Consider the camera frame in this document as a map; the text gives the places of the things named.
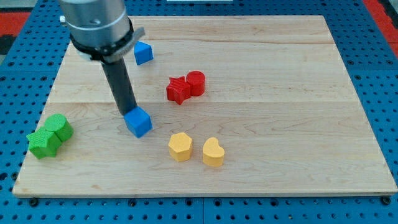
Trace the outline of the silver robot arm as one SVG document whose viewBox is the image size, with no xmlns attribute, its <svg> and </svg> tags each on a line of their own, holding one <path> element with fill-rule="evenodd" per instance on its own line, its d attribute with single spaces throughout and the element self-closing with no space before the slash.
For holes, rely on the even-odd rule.
<svg viewBox="0 0 398 224">
<path fill-rule="evenodd" d="M 60 18 L 75 48 L 90 60 L 113 63 L 145 35 L 133 28 L 123 0 L 59 0 Z"/>
</svg>

